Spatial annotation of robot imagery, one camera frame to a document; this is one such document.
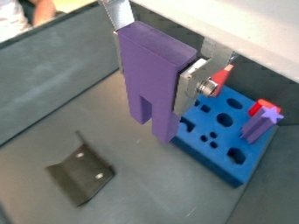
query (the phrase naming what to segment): person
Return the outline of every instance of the person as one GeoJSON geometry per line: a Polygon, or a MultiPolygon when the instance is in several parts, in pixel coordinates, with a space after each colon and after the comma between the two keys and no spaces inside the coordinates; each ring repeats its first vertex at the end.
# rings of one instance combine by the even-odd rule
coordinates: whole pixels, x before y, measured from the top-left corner
{"type": "Polygon", "coordinates": [[[0,0],[0,42],[48,22],[56,13],[52,0],[29,0],[33,4],[32,24],[17,0],[0,0]]]}

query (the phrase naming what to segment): purple block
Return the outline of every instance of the purple block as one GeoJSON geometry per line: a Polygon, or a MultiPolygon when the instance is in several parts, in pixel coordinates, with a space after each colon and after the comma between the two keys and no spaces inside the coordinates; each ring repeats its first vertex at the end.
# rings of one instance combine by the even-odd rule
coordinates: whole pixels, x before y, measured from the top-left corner
{"type": "Polygon", "coordinates": [[[195,60],[196,50],[141,22],[117,31],[131,116],[152,118],[153,135],[168,143],[179,129],[173,113],[177,73],[195,60]]]}
{"type": "Polygon", "coordinates": [[[267,108],[263,106],[241,128],[243,134],[240,138],[247,139],[252,144],[283,118],[284,117],[276,113],[276,107],[267,108]]]}

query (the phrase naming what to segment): gray wall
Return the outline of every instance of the gray wall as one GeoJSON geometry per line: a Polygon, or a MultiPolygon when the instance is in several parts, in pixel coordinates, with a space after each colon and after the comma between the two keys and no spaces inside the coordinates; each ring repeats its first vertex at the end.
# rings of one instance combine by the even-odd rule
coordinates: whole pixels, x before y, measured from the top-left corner
{"type": "Polygon", "coordinates": [[[96,3],[0,45],[0,144],[117,69],[96,3]]]}

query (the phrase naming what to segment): round hole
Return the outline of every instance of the round hole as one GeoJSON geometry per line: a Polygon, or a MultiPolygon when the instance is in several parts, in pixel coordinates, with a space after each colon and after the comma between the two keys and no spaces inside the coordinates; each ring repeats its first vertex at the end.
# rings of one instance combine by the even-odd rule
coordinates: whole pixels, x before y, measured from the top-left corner
{"type": "Polygon", "coordinates": [[[200,136],[200,140],[205,143],[208,141],[208,138],[205,136],[200,136]]]}
{"type": "Polygon", "coordinates": [[[209,136],[211,136],[212,138],[216,138],[216,137],[217,137],[217,134],[216,134],[215,132],[211,132],[211,133],[209,133],[209,136]]]}
{"type": "Polygon", "coordinates": [[[217,146],[217,144],[216,144],[215,142],[211,142],[211,143],[209,143],[209,147],[211,147],[212,149],[217,149],[219,146],[217,146]]]}
{"type": "Polygon", "coordinates": [[[233,109],[243,109],[243,105],[240,104],[239,101],[236,101],[235,99],[227,99],[228,105],[233,108],[233,109]]]}
{"type": "Polygon", "coordinates": [[[224,127],[229,127],[232,125],[232,123],[233,123],[231,116],[224,114],[224,113],[217,115],[217,122],[224,127]]]}

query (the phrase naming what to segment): red part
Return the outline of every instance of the red part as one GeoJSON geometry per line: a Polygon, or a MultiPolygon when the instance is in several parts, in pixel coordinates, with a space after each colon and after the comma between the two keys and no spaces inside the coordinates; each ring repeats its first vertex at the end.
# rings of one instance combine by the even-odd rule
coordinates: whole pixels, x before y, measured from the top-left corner
{"type": "Polygon", "coordinates": [[[227,78],[229,77],[229,72],[232,68],[233,68],[232,65],[227,65],[227,67],[219,72],[216,72],[211,77],[211,79],[219,84],[219,87],[212,95],[215,97],[217,97],[217,95],[220,94],[221,87],[227,81],[227,78]]]}
{"type": "Polygon", "coordinates": [[[260,110],[261,107],[267,107],[267,108],[272,108],[275,107],[276,113],[280,114],[282,112],[282,108],[279,108],[272,102],[264,100],[264,99],[259,99],[253,105],[253,107],[249,109],[248,111],[248,115],[253,116],[255,113],[260,110]]]}

